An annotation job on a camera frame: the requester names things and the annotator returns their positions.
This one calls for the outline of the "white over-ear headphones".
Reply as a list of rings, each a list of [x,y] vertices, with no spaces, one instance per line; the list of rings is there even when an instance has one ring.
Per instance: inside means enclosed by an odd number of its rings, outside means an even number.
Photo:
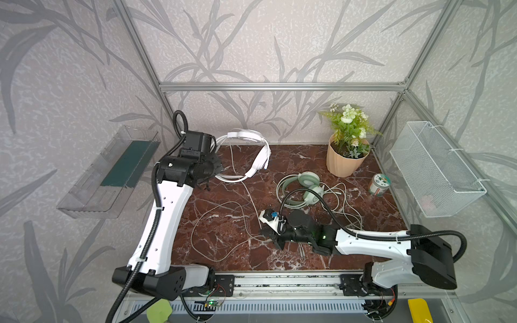
[[[266,170],[271,157],[269,141],[258,131],[250,129],[232,129],[218,137],[211,144],[215,153],[221,147],[230,151],[231,164],[224,166],[215,178],[225,183],[239,183],[252,178],[257,172]]]

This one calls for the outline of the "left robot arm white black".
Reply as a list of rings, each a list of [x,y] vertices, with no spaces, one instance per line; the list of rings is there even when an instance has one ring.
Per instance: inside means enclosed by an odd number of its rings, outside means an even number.
[[[213,285],[212,271],[203,265],[173,266],[172,247],[180,218],[195,187],[222,171],[215,138],[191,131],[181,110],[173,114],[179,142],[152,170],[153,209],[142,237],[126,266],[114,270],[112,281],[122,287],[107,317],[112,322],[129,291],[151,296],[147,307],[159,300],[173,301],[192,287]]]

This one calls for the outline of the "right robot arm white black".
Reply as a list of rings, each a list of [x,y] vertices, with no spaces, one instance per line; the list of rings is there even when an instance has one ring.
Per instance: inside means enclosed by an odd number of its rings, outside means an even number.
[[[288,216],[281,211],[261,211],[265,224],[261,234],[282,250],[286,242],[311,246],[312,251],[329,257],[368,255],[382,262],[369,262],[362,274],[362,284],[390,289],[398,284],[425,283],[434,288],[457,288],[455,263],[465,254],[467,238],[459,231],[431,231],[413,224],[403,231],[363,231],[343,227],[339,222],[322,225],[300,209]]]

